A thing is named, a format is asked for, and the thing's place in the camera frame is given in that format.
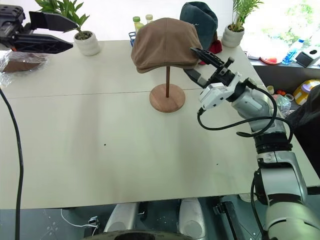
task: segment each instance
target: plastic bottle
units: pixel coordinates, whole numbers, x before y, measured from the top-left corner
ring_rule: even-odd
[[[139,16],[134,16],[133,17],[133,23],[134,23],[135,31],[137,32],[138,31],[137,27],[140,25],[140,17]]]
[[[137,23],[135,32],[138,33],[139,29],[142,28],[143,26],[144,26],[143,23],[141,22]]]
[[[145,19],[146,19],[146,24],[149,24],[154,20],[154,16],[152,16],[152,14],[147,14],[145,15]]]
[[[292,44],[292,46],[290,47],[288,53],[286,54],[285,58],[282,60],[282,63],[285,65],[289,65],[292,63],[292,60],[294,59],[294,57],[296,56],[297,52],[299,52],[301,50],[301,48],[303,47],[305,40],[302,40],[301,38],[299,38],[298,41],[294,42]]]

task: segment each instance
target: wooden hat stand base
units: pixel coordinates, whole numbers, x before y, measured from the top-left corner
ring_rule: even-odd
[[[152,89],[149,99],[152,107],[162,113],[175,112],[185,104],[184,91],[177,85],[170,84],[170,66],[166,67],[166,83]]]

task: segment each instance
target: white flower pot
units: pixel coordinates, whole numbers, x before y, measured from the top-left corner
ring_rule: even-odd
[[[224,46],[229,48],[235,48],[240,45],[242,37],[245,34],[245,30],[240,32],[231,31],[228,26],[225,27],[221,42]]]
[[[79,34],[77,33],[74,35],[73,40],[77,47],[79,48],[80,52],[85,56],[92,56],[100,52],[100,47],[98,44],[98,40],[96,38],[96,35],[91,31],[83,31],[85,33],[91,33],[92,36],[88,39],[79,40],[76,39],[76,36]]]

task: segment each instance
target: brown object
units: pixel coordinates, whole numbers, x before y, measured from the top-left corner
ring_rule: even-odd
[[[7,65],[4,67],[2,72],[13,73],[19,71],[28,71],[34,69],[41,63],[33,63],[33,62],[21,62],[21,61],[12,61],[10,60]]]
[[[179,110],[186,101],[184,91],[177,85],[170,84],[170,67],[166,67],[166,83],[156,86],[149,95],[149,100],[156,110],[172,113]]]
[[[166,67],[166,74],[165,74],[165,97],[169,97],[170,91],[170,67]]]
[[[213,38],[212,38],[212,43],[211,44],[213,44],[217,40],[218,40],[218,33],[217,33],[217,31],[215,31],[215,33],[213,35]]]
[[[199,58],[190,48],[202,48],[195,27],[165,17],[139,29],[131,58],[139,73],[162,66],[193,69]]]

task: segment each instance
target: green bottle cap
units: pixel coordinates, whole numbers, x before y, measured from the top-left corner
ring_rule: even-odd
[[[134,16],[134,17],[133,17],[133,21],[134,21],[135,23],[140,22],[140,17],[139,17],[139,16]]]

